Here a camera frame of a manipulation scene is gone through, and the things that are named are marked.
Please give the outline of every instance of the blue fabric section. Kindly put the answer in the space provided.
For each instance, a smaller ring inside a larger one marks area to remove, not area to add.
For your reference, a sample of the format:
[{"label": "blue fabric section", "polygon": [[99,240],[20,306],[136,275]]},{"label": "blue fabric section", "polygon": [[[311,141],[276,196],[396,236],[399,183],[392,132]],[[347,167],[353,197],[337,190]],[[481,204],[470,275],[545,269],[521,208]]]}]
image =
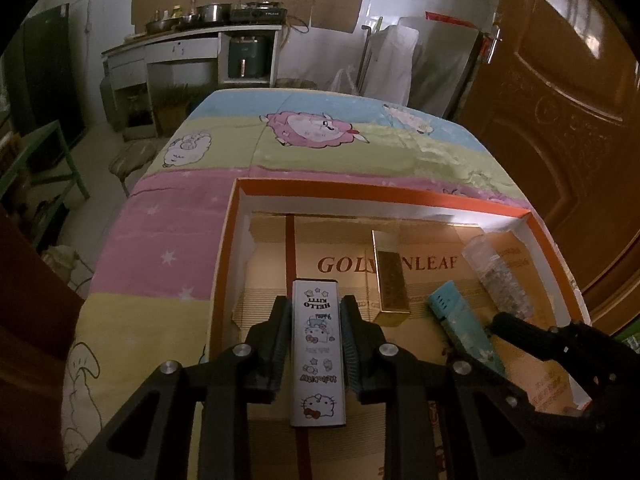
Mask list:
[{"label": "blue fabric section", "polygon": [[[189,119],[216,116],[261,116],[277,112],[306,112],[328,114],[334,119],[348,123],[371,123],[412,130],[396,117],[392,117],[385,103],[377,99],[357,97],[330,92],[297,91],[287,89],[241,89],[218,90],[198,106]],[[391,107],[404,110],[429,123],[433,139],[444,140],[464,146],[476,152],[487,153],[486,148],[469,131],[456,123],[434,117],[418,110],[397,105]]]}]

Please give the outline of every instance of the pink sheep print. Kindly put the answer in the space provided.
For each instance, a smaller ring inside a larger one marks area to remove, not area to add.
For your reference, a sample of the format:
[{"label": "pink sheep print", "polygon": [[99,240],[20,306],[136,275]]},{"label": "pink sheep print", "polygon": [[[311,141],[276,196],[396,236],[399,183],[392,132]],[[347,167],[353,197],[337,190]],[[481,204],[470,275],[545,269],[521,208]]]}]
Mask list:
[{"label": "pink sheep print", "polygon": [[306,146],[324,148],[353,142],[353,139],[368,143],[350,123],[332,119],[327,114],[315,115],[304,112],[279,112],[260,116],[283,146]]}]

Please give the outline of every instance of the white plastic bag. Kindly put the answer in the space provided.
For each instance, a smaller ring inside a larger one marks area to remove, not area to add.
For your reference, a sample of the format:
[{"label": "white plastic bag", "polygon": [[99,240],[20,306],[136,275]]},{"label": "white plastic bag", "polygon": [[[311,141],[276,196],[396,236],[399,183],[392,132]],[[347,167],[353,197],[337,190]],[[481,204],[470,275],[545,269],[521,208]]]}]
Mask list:
[{"label": "white plastic bag", "polygon": [[[376,52],[374,38],[383,34]],[[362,95],[387,103],[406,106],[411,89],[412,58],[418,31],[402,25],[390,25],[372,36],[372,57],[364,80]]]},{"label": "white plastic bag", "polygon": [[358,89],[353,82],[353,73],[356,68],[349,65],[347,68],[341,68],[335,74],[334,80],[329,85],[329,92],[337,92],[338,94],[358,95]]}]

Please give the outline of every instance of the green air fryer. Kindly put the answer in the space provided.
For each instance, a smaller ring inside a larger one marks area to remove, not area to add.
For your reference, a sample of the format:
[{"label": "green air fryer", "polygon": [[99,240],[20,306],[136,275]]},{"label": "green air fryer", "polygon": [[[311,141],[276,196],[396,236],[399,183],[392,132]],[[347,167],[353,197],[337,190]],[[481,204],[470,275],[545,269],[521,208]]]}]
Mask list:
[{"label": "green air fryer", "polygon": [[267,38],[239,36],[229,41],[229,77],[263,77],[267,65]]}]

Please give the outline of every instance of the open shallow box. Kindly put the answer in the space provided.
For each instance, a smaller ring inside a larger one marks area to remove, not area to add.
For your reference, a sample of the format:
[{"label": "open shallow box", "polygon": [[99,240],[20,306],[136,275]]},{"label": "open shallow box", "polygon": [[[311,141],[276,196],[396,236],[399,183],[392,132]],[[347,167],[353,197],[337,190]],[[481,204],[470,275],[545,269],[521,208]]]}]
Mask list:
[{"label": "open shallow box", "polygon": [[[236,181],[228,206],[212,293],[209,357],[242,341],[253,324],[266,319],[274,297],[290,295],[295,278],[336,279],[340,297],[354,294],[363,317],[375,317],[375,269],[367,253],[372,229],[401,234],[412,314],[384,332],[420,359],[443,363],[447,358],[446,336],[424,307],[427,295],[444,281],[455,281],[483,324],[496,312],[460,256],[481,230],[532,300],[530,321],[548,328],[582,319],[552,242],[526,209],[395,187],[247,178]],[[557,413],[572,403],[568,377],[555,363],[492,341],[510,380],[527,391],[537,409]],[[384,463],[384,406],[361,406],[347,394],[346,426],[305,430],[308,444],[301,444],[289,427],[290,384],[296,376],[287,367],[274,404],[249,409],[254,478],[298,478],[304,454],[315,479],[376,478]]]}]

